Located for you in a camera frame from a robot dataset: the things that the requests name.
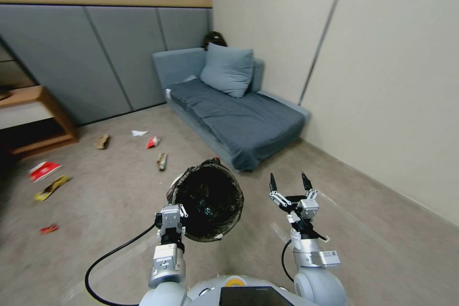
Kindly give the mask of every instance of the wooden shelf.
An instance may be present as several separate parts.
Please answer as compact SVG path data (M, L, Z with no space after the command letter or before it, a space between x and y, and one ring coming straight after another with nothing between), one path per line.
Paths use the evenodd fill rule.
M0 119L2 116L10 120L21 118L0 130L3 150L21 159L78 141L76 128L43 86L20 88L11 93L10 97L0 100ZM21 112L13 108L23 109L28 103L44 108L49 115L34 118L27 109Z

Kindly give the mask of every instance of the gray blanket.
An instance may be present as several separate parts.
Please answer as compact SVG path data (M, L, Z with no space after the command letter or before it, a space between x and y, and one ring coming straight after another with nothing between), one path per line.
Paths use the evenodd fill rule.
M258 93L223 94L198 79L173 84L171 100L231 154L238 170L258 164L296 139L303 114Z

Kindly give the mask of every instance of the blue pillow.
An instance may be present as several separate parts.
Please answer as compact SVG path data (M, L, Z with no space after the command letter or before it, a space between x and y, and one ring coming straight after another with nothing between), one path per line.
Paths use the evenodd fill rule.
M252 80L253 49L228 48L209 43L201 81L234 98L244 96Z

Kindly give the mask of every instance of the carpet floor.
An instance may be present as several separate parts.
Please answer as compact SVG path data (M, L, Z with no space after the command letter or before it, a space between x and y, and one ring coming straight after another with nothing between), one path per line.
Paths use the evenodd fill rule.
M149 131L132 137L131 130ZM84 289L86 269L99 256L149 227L166 204L171 182L215 153L166 105L80 128L79 143L17 163L1 180L0 300L4 305L98 305ZM94 148L110 134L107 150ZM150 136L158 147L145 149ZM156 167L168 153L167 168ZM32 183L41 161L63 165ZM222 241L184 239L189 286L217 274L245 274L293 290L280 263L289 238L285 214L268 198L273 172L284 195L303 193L301 171L321 191L315 229L331 237L350 305L456 305L459 231L437 215L298 140L254 172L236 178L242 217ZM61 174L72 176L45 202L33 196ZM60 229L42 235L40 228ZM138 303L148 290L155 231L94 270L94 289L118 303ZM291 248L286 266L295 264Z

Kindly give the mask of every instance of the black bag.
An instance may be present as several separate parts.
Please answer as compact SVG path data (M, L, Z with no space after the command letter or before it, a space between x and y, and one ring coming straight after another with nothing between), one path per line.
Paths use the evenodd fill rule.
M204 48L204 50L207 50L207 46L209 45L209 43L221 46L228 46L222 34L217 31L209 32L207 35L204 36L204 41L202 43L202 47Z
M185 235L195 241L220 240L240 219L244 195L219 158L188 168L166 194L170 204L183 204Z

